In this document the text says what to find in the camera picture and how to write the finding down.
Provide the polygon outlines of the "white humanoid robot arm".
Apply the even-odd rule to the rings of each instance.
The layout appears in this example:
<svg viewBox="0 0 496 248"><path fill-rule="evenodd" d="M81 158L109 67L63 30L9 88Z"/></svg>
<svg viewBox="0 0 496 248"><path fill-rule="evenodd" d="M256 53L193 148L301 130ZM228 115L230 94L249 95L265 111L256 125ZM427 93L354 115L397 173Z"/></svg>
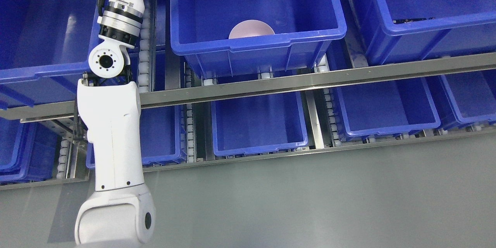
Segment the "white humanoid robot arm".
<svg viewBox="0 0 496 248"><path fill-rule="evenodd" d="M141 33L144 0L98 0L102 40L88 56L92 74L111 79L126 74L128 50ZM95 191L81 205L74 237L78 248L140 248L154 232L156 207L143 176L141 102L131 77L124 85L77 87L77 110L93 146Z"/></svg>

